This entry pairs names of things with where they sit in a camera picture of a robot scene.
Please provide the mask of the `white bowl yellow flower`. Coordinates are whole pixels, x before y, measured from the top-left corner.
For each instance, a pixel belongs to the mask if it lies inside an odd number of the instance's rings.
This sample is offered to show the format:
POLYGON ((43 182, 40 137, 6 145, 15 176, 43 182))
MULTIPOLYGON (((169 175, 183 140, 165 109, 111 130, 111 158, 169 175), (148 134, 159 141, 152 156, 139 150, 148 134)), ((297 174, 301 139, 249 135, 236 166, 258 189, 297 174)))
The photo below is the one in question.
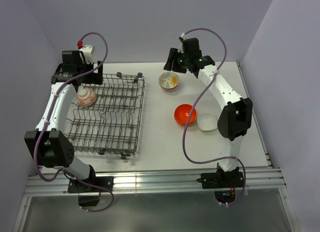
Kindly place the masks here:
POLYGON ((180 78, 174 72, 164 72, 159 76, 158 83, 161 88, 165 90, 172 90, 179 85, 180 78))

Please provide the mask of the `orange floral pattern bowl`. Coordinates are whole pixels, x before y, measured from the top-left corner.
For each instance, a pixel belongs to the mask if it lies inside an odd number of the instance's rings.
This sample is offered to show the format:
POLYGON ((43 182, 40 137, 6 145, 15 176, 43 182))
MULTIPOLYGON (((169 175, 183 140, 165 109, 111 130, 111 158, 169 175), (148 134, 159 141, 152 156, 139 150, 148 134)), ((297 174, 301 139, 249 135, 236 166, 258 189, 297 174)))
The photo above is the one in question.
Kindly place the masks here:
POLYGON ((92 88, 82 88, 76 94, 76 102, 81 107, 91 106, 97 99, 97 95, 92 88))

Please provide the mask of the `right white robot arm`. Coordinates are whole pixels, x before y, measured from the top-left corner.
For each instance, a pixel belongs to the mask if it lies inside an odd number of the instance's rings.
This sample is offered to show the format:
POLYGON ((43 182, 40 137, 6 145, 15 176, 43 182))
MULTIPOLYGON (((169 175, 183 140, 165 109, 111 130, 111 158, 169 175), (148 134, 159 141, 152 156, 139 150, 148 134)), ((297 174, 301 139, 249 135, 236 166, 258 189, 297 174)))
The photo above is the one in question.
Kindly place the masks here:
POLYGON ((178 73, 191 72, 210 91, 221 108, 217 121, 217 129, 225 139, 223 154, 215 159, 217 169, 222 170, 216 175, 217 183, 226 187, 234 180, 239 165, 239 153, 243 137, 252 124, 253 102, 243 98, 220 74, 220 67, 210 56, 203 56, 197 38, 180 37, 179 48, 171 48, 164 65, 165 71, 178 73))

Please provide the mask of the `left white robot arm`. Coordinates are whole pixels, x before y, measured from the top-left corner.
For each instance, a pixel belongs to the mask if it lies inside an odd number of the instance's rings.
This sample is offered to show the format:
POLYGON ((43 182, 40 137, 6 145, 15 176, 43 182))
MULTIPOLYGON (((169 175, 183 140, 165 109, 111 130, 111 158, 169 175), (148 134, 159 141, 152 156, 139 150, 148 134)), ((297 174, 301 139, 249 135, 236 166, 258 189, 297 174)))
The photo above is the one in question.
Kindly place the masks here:
POLYGON ((45 112, 35 130, 26 132, 24 137, 36 172, 42 180, 53 181, 41 174, 40 167, 54 168, 79 180, 80 187, 85 191, 93 191, 97 187, 96 173, 91 165, 75 156, 74 146, 64 135, 64 127, 79 86, 83 83, 100 85, 103 82, 103 62, 99 61, 95 67, 93 52, 92 45, 62 52, 62 63, 51 77, 45 112))

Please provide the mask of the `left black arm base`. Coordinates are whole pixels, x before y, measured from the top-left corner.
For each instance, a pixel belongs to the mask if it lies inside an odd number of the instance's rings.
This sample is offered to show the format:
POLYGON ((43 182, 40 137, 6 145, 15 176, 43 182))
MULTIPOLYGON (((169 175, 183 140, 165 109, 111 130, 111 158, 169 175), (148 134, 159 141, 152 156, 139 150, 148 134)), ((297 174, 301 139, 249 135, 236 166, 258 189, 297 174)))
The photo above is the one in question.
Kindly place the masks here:
POLYGON ((101 193, 105 192, 102 188, 109 191, 113 190, 114 178, 112 176, 97 177, 94 187, 84 185, 76 179, 70 179, 68 193, 78 194, 78 204, 81 207, 95 207, 98 205, 101 193))

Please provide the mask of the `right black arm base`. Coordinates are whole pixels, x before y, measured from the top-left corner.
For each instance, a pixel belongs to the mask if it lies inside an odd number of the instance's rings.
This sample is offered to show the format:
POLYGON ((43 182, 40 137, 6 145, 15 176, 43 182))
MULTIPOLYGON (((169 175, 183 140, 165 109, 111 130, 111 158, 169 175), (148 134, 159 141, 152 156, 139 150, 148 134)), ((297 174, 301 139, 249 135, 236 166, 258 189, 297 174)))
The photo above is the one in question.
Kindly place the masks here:
POLYGON ((217 170, 212 173, 202 173, 196 181, 201 184, 202 189, 213 189, 218 202, 227 204, 236 200, 236 189, 244 187, 245 177, 237 167, 230 172, 217 170))

